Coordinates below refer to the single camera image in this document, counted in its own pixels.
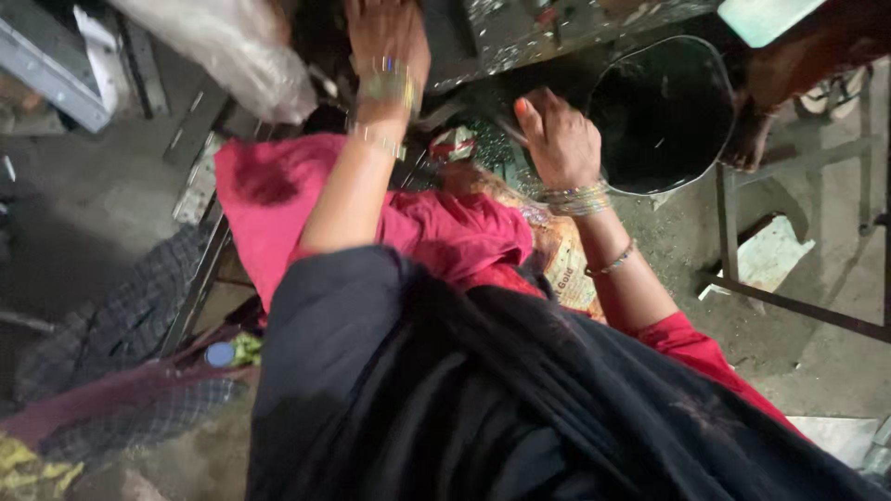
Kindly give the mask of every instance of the checkered cloth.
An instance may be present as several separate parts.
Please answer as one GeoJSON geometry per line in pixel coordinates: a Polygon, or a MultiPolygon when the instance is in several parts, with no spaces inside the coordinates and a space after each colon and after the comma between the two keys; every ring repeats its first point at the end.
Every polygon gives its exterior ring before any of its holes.
{"type": "MultiPolygon", "coordinates": [[[[209,233],[202,226],[184,227],[136,263],[101,304],[69,313],[21,360],[14,385],[18,403],[50,398],[157,356],[209,233]]],[[[99,464],[123,448],[149,446],[190,429],[242,390],[227,379],[172,388],[151,401],[61,428],[43,441],[41,452],[51,461],[99,464]]]]}

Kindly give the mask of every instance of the bucket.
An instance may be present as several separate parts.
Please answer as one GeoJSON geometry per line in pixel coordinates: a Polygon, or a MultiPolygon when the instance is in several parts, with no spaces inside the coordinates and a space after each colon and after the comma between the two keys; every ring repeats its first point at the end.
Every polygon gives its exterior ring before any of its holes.
{"type": "Polygon", "coordinates": [[[613,62],[588,105],[604,179],[653,195],[704,176],[733,129],[732,97],[721,54],[701,38],[666,38],[613,62]]]}

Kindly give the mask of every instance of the bangle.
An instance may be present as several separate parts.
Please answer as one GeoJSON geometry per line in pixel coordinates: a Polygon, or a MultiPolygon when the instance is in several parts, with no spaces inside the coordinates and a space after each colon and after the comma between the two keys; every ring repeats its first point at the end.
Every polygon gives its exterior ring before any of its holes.
{"type": "Polygon", "coordinates": [[[349,128],[349,133],[361,138],[366,143],[379,145],[382,150],[389,153],[393,158],[405,161],[405,146],[392,139],[377,136],[372,132],[370,127],[363,124],[353,124],[349,128]]]}
{"type": "Polygon", "coordinates": [[[542,201],[548,204],[554,216],[589,216],[612,207],[607,190],[607,184],[600,181],[593,186],[546,191],[542,201]]]}
{"type": "Polygon", "coordinates": [[[407,65],[388,57],[375,58],[369,73],[359,79],[359,100],[393,103],[404,107],[417,117],[421,111],[420,86],[411,76],[407,65]]]}
{"type": "Polygon", "coordinates": [[[618,257],[615,261],[609,263],[608,266],[601,268],[599,272],[592,271],[589,267],[584,269],[584,274],[594,278],[599,275],[609,275],[610,273],[616,271],[622,263],[628,260],[628,257],[631,256],[631,253],[637,250],[637,239],[631,239],[631,243],[628,244],[628,248],[625,249],[625,252],[622,252],[622,255],[618,257]]]}

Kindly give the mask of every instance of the white plastic sheet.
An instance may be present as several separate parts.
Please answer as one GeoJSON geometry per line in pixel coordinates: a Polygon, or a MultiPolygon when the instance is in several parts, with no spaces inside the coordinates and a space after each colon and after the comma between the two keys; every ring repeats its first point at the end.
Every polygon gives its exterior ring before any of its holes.
{"type": "Polygon", "coordinates": [[[263,121],[298,124],[315,109],[307,68],[289,47],[288,23],[269,0],[111,2],[203,66],[263,121]]]}

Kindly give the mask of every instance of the beaded bracelet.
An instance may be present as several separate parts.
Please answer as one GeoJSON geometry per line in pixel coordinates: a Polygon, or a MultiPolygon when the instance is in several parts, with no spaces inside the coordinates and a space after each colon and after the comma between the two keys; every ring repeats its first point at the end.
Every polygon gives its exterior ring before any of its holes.
{"type": "Polygon", "coordinates": [[[616,271],[622,263],[626,262],[628,258],[631,256],[632,252],[637,250],[637,239],[631,239],[631,243],[628,244],[628,248],[625,249],[625,252],[622,252],[622,255],[618,257],[615,261],[609,263],[608,266],[601,268],[600,271],[594,272],[589,267],[584,269],[584,274],[594,278],[595,276],[600,275],[609,275],[610,273],[616,271]]]}

